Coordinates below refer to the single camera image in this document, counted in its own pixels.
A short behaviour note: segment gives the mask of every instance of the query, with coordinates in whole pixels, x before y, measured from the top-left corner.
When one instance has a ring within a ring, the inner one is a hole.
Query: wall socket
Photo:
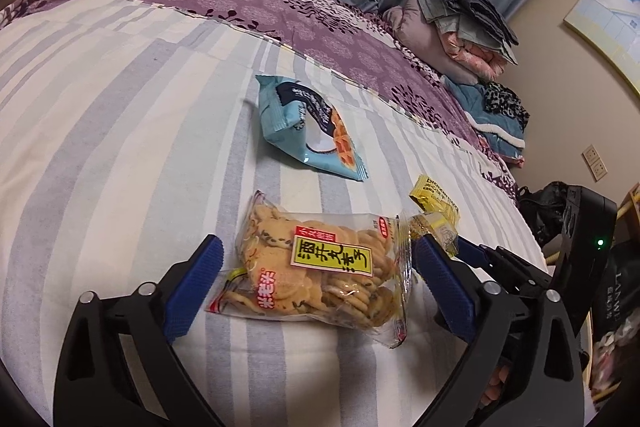
[[[593,165],[600,159],[600,155],[598,155],[598,151],[596,151],[596,148],[593,145],[588,146],[587,149],[582,152],[582,156],[589,166]]]
[[[591,174],[596,181],[600,181],[607,173],[607,168],[604,166],[598,151],[596,151],[593,145],[590,145],[582,152],[582,157],[587,162]]]

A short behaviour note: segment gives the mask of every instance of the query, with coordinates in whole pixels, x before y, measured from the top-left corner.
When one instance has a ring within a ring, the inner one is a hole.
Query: dark gray folded blanket
[[[465,13],[478,21],[490,35],[499,41],[518,45],[518,39],[507,21],[488,0],[442,0],[449,8]]]

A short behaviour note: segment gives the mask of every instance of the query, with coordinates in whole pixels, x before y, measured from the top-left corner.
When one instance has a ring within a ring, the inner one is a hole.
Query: striped fabric
[[[543,267],[487,160],[277,42],[130,0],[73,0],[0,31],[0,348],[51,422],[56,364],[78,296],[126,295],[215,233],[233,244],[254,190],[294,212],[393,216],[418,174],[460,208],[459,230]],[[281,74],[337,108],[369,169],[355,182],[268,145],[254,74]],[[406,342],[387,349],[321,323],[200,312],[175,349],[230,427],[409,426],[460,343],[415,286]]]

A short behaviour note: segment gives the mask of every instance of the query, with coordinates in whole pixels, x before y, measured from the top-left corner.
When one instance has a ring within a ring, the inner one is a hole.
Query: bed sheet
[[[417,210],[408,194],[424,172],[459,206],[463,236],[544,268],[484,155],[267,36],[139,0],[72,0],[0,30],[0,53],[0,353],[49,422],[78,296],[159,280],[207,233],[234,266],[256,189],[292,212],[395,216]],[[257,73],[322,92],[370,179],[306,168],[265,142]],[[462,352],[435,311],[417,282],[393,350],[321,323],[204,310],[174,347],[228,426],[405,427]]]
[[[0,27],[25,14],[66,0],[19,0],[2,13]],[[337,0],[144,0],[177,6],[195,14],[265,33],[329,68],[375,90],[453,143],[463,139],[497,166],[494,183],[512,198],[515,182],[486,140],[469,125],[436,73],[393,40],[382,20]]]

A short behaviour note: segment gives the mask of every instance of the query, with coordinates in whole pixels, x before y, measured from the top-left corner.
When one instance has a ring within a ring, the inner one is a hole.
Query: blue snack package
[[[267,142],[302,163],[363,181],[369,175],[340,115],[313,89],[293,78],[257,74],[258,110]]]

